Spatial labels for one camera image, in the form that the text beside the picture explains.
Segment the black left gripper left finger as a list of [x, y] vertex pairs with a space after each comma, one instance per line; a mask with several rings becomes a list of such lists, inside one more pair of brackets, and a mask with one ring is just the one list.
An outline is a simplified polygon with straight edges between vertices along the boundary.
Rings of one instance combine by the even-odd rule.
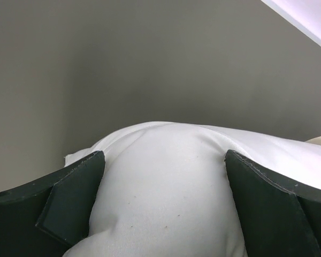
[[0, 256], [63, 256], [85, 239], [104, 168], [104, 153], [95, 151], [0, 192]]

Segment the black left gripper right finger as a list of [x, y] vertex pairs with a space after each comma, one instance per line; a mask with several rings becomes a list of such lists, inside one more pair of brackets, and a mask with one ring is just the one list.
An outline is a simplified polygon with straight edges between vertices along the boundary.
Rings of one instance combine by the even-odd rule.
[[234, 150], [225, 164], [249, 256], [321, 256], [321, 189]]

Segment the white pillow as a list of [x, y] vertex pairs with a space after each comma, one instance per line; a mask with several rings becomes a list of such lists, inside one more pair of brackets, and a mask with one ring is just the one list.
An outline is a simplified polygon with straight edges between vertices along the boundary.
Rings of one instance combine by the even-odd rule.
[[66, 256], [247, 256], [224, 157], [321, 189], [321, 146], [209, 125], [147, 122], [65, 158], [102, 151], [89, 235]]

